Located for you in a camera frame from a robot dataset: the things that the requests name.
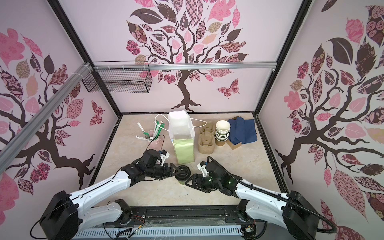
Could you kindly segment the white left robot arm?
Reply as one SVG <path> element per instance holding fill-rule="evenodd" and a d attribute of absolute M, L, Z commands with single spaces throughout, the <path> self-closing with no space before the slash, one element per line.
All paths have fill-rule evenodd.
<path fill-rule="evenodd" d="M 47 239 L 70 240 L 78 232 L 104 223 L 129 223 L 133 212 L 124 200 L 101 207 L 98 203 L 145 180 L 161 181 L 179 175 L 180 168 L 166 163 L 169 156 L 165 150 L 149 149 L 141 158 L 97 184 L 70 194 L 65 191 L 55 194 L 38 221 Z"/>

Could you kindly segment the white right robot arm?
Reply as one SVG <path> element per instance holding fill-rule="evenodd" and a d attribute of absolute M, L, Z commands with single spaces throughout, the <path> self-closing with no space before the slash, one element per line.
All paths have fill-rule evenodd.
<path fill-rule="evenodd" d="M 231 174 L 213 159 L 198 164 L 199 174 L 191 175 L 185 185 L 203 193 L 219 191 L 240 200 L 237 217 L 245 223 L 264 221 L 278 225 L 297 240 L 314 240 L 319 219 L 309 213 L 309 205 L 286 193 L 257 187 L 240 176 Z M 296 207 L 302 205 L 306 210 Z"/>

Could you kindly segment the green white paper bag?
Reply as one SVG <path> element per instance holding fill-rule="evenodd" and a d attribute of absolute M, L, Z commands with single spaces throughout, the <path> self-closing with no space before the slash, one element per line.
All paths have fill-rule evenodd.
<path fill-rule="evenodd" d="M 166 120 L 168 123 L 167 128 L 162 127 L 161 124 L 157 122 L 159 116 Z M 163 114 L 156 115 L 154 123 L 156 127 L 169 133 L 179 165 L 185 165 L 195 161 L 195 129 L 204 127 L 207 124 L 206 121 L 191 118 L 186 111 L 176 111 L 169 112 L 167 116 Z"/>

